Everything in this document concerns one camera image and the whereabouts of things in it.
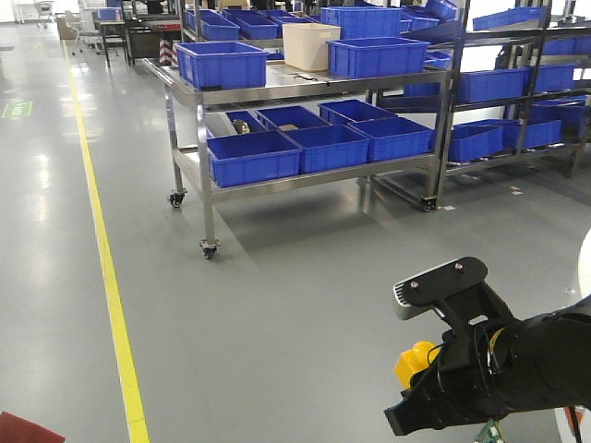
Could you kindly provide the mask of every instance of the yellow part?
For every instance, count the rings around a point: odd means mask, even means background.
[[[143,403],[141,402],[141,396],[139,394],[138,375],[133,360],[133,353],[131,352],[131,344],[129,343],[129,337],[127,336],[126,318],[123,311],[123,305],[121,304],[119,284],[117,283],[115,265],[113,263],[111,246],[109,244],[109,236],[107,235],[107,229],[103,217],[103,207],[101,205],[99,189],[96,184],[89,142],[86,137],[86,127],[84,126],[84,120],[82,118],[82,109],[78,101],[78,88],[76,86],[76,80],[72,74],[72,65],[70,64],[70,58],[67,53],[65,42],[62,42],[62,47],[64,50],[64,58],[66,59],[74,110],[76,112],[80,147],[82,149],[82,160],[84,162],[84,170],[89,189],[90,208],[92,209],[92,216],[94,219],[94,230],[99,249],[101,268],[103,271],[104,291],[107,298],[109,318],[111,320],[113,344],[115,345],[115,358],[119,369],[123,403],[126,410],[129,441],[130,443],[150,443]]]
[[[401,353],[394,374],[403,388],[409,389],[413,375],[427,369],[438,353],[440,350],[430,341],[417,341],[413,349]]]

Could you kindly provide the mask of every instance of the storage rack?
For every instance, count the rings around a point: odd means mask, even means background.
[[[419,74],[392,76],[383,78],[346,79],[336,78],[328,72],[303,73],[301,70],[286,66],[284,63],[268,62],[267,84],[264,88],[250,88],[241,90],[196,90],[178,76],[177,71],[170,67],[160,67],[151,60],[144,59],[145,66],[155,74],[164,85],[165,106],[168,119],[168,130],[173,155],[175,172],[175,192],[170,196],[173,207],[179,207],[186,190],[183,185],[183,175],[192,184],[203,203],[205,219],[205,238],[200,247],[205,258],[211,258],[220,242],[215,236],[213,220],[213,204],[240,198],[249,198],[265,194],[288,191],[301,187],[314,186],[337,182],[357,177],[373,177],[376,174],[394,171],[414,171],[426,176],[424,195],[415,196],[407,189],[399,187],[403,197],[418,202],[424,210],[437,208],[437,176],[440,168],[441,139],[443,137],[445,111],[449,107],[449,96],[441,95],[439,112],[435,126],[437,147],[434,152],[410,158],[373,162],[329,170],[315,174],[303,174],[277,180],[259,182],[244,186],[219,188],[210,177],[210,158],[207,144],[207,127],[205,115],[211,107],[216,111],[227,109],[227,103],[247,107],[248,103],[261,102],[277,104],[278,102],[306,101],[326,96],[343,97],[345,93],[366,93],[370,97],[375,90],[389,90],[401,88],[407,84],[440,83],[442,90],[449,89],[450,72],[447,70],[430,68]],[[197,146],[178,147],[175,124],[174,101],[191,108],[195,113],[197,126]]]
[[[534,102],[540,100],[551,100],[560,97],[572,97],[591,94],[591,85],[589,85],[589,83],[584,80],[575,82],[576,86],[574,90],[564,90],[560,92],[542,94],[535,93],[535,85],[542,58],[544,58],[544,61],[546,63],[566,63],[566,61],[572,60],[588,63],[589,59],[589,57],[585,55],[579,57],[575,56],[574,58],[571,56],[542,57],[540,55],[543,53],[543,47],[545,42],[551,40],[568,39],[572,37],[588,36],[591,35],[591,29],[576,26],[571,28],[549,29],[552,1],[540,0],[538,2],[538,6],[546,6],[547,15],[544,18],[543,24],[541,26],[535,26],[534,29],[520,30],[520,26],[523,25],[512,25],[498,30],[467,31],[466,28],[468,24],[470,4],[471,0],[458,1],[458,22],[447,23],[430,30],[420,30],[407,34],[407,38],[423,40],[427,42],[434,42],[434,45],[431,47],[431,49],[453,49],[452,90],[450,99],[450,109],[448,112],[448,118],[446,122],[445,137],[443,138],[443,146],[440,150],[441,162],[437,193],[438,198],[441,198],[442,196],[443,181],[446,176],[471,173],[475,171],[485,170],[488,168],[502,166],[505,164],[529,162],[530,160],[533,160],[536,157],[542,157],[553,152],[567,151],[571,153],[571,165],[568,172],[569,174],[573,174],[573,172],[576,171],[579,165],[581,155],[585,149],[586,144],[590,139],[588,121],[585,125],[585,133],[579,138],[564,139],[562,143],[546,147],[540,147],[533,150],[524,150],[523,145],[531,105]],[[458,89],[458,83],[461,76],[460,67],[462,63],[464,48],[496,45],[511,45],[512,51],[514,51],[514,48],[517,45],[525,46],[524,54],[520,59],[521,66],[530,65],[530,56],[531,61],[533,62],[533,72],[529,79],[527,94],[523,97],[514,99],[503,99],[469,104],[458,103],[456,99],[456,92]],[[387,107],[389,110],[394,112],[430,112],[433,109],[432,103],[429,102],[428,98],[424,98],[422,102],[418,101],[415,106],[411,107],[409,107],[407,103],[408,101],[405,102],[404,99],[388,99],[383,98],[382,95],[380,95],[378,99],[378,105]],[[587,106],[591,104],[588,99],[586,104]],[[503,151],[497,155],[493,155],[481,161],[472,161],[461,164],[448,163],[448,153],[452,140],[453,116],[456,112],[492,108],[499,106],[509,107],[512,105],[519,106],[516,116],[521,124],[520,136],[515,150],[509,153],[507,151]],[[505,116],[509,115],[510,111],[510,108],[506,108]]]

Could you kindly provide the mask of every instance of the yellow floor line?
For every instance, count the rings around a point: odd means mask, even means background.
[[[121,296],[119,293],[119,284],[115,274],[115,265],[111,255],[109,245],[109,236],[104,224],[103,207],[99,196],[99,189],[94,175],[94,166],[90,156],[89,142],[86,137],[86,128],[82,118],[82,109],[78,101],[78,88],[76,80],[72,75],[72,64],[66,48],[66,43],[62,42],[64,58],[66,59],[67,73],[70,82],[72,100],[76,111],[76,123],[78,124],[78,133],[80,136],[80,147],[82,149],[82,159],[84,161],[84,170],[89,188],[90,205],[92,207],[92,217],[94,219],[94,231],[96,234],[99,255],[101,258],[101,268],[103,270],[104,290],[107,297],[107,306],[109,309],[109,318],[111,319],[111,332],[113,333],[113,343],[115,345],[115,357],[119,368],[119,379],[121,380],[121,390],[123,392],[123,402],[126,409],[127,431],[129,432],[129,441],[131,443],[149,443],[148,427],[144,416],[144,408],[139,394],[138,375],[133,361],[133,353],[127,336],[126,318],[121,305]]]

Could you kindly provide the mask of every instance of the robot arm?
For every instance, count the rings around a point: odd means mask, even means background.
[[[394,287],[399,317],[433,310],[451,329],[434,361],[413,375],[385,411],[397,436],[486,423],[509,413],[591,406],[591,296],[528,320],[516,319],[465,257]]]

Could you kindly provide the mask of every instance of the floor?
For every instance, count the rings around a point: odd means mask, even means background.
[[[60,42],[34,25],[0,26],[0,41],[16,46],[0,105],[33,101],[0,118],[0,409],[67,442],[128,441]],[[398,320],[392,285],[474,256],[516,316],[564,305],[591,224],[588,155],[573,179],[543,161],[449,180],[447,210],[427,214],[379,189],[362,199],[355,181],[224,203],[210,262],[195,193],[166,201],[159,80],[123,55],[110,70],[71,58],[151,441],[473,441],[479,426],[392,435],[398,354],[445,331]],[[508,440],[559,441],[552,416],[508,418]]]

